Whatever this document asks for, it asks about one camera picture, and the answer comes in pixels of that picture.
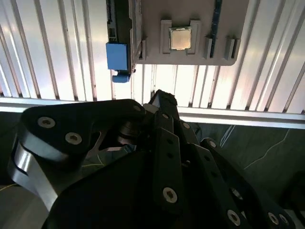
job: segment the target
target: blue component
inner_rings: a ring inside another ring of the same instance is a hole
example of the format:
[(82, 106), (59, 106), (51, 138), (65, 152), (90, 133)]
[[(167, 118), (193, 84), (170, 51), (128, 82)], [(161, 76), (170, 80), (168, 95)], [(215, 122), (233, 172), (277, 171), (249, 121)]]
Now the blue component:
[(128, 70), (127, 44), (107, 43), (106, 53), (108, 69)]
[(130, 80), (130, 75), (113, 75), (112, 82), (114, 83), (127, 83)]

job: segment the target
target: screw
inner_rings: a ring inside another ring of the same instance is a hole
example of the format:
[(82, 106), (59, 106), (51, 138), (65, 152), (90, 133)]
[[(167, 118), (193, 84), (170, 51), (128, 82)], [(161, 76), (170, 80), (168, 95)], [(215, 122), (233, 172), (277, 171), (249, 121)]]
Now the screw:
[(178, 199), (176, 192), (170, 187), (165, 187), (163, 189), (163, 196), (165, 200), (171, 204), (176, 203)]
[(68, 143), (73, 145), (78, 145), (79, 143), (81, 143), (81, 136), (77, 133), (67, 133), (65, 139)]
[(43, 128), (52, 128), (55, 126), (55, 121), (52, 118), (49, 117), (41, 117), (37, 120), (37, 123), (39, 126)]
[(138, 106), (133, 106), (133, 108), (134, 108), (136, 111), (141, 111), (141, 108), (139, 108)]
[(240, 200), (243, 200), (243, 197), (240, 195), (240, 193), (235, 188), (231, 188), (231, 191), (234, 194), (234, 196), (236, 196)]
[(183, 123), (183, 126), (184, 126), (186, 129), (189, 129), (189, 128), (190, 128), (190, 125), (188, 125), (187, 123)]
[(268, 212), (268, 216), (269, 216), (269, 219), (276, 225), (278, 225), (278, 219), (277, 217), (275, 217), (274, 214), (272, 214), (271, 212)]
[(286, 219), (285, 216), (283, 216), (282, 214), (280, 214), (279, 216), (280, 216), (281, 220), (282, 220), (285, 224), (289, 225), (289, 222), (288, 222), (288, 220)]
[(209, 144), (211, 145), (211, 147), (216, 148), (216, 144), (212, 141), (209, 141)]
[(234, 223), (236, 226), (240, 226), (240, 218), (235, 211), (228, 210), (227, 216), (232, 223)]

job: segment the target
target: corrugated metal ceiling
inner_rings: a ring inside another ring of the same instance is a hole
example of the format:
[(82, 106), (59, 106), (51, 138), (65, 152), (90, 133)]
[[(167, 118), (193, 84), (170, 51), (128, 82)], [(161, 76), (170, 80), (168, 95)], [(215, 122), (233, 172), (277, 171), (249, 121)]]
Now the corrugated metal ceiling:
[(305, 1), (250, 0), (233, 66), (137, 65), (128, 83), (107, 69), (106, 3), (0, 0), (2, 97), (149, 101), (301, 114), (305, 110)]

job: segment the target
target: processor chip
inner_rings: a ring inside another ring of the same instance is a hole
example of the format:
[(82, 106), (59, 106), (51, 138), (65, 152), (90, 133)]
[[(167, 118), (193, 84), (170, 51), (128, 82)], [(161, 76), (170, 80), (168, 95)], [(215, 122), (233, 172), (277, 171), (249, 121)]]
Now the processor chip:
[(172, 50), (191, 48), (191, 27), (170, 28), (170, 47)]

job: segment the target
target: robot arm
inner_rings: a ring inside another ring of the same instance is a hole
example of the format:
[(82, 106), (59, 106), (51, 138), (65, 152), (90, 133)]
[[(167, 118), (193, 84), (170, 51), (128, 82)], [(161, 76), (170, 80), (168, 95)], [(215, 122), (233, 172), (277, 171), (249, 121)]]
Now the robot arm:
[[(126, 144), (136, 150), (81, 176), (86, 157)], [(220, 152), (210, 138), (198, 142), (174, 96), (159, 90), (144, 106), (117, 100), (26, 110), (9, 173), (46, 205), (44, 228), (295, 228)]]

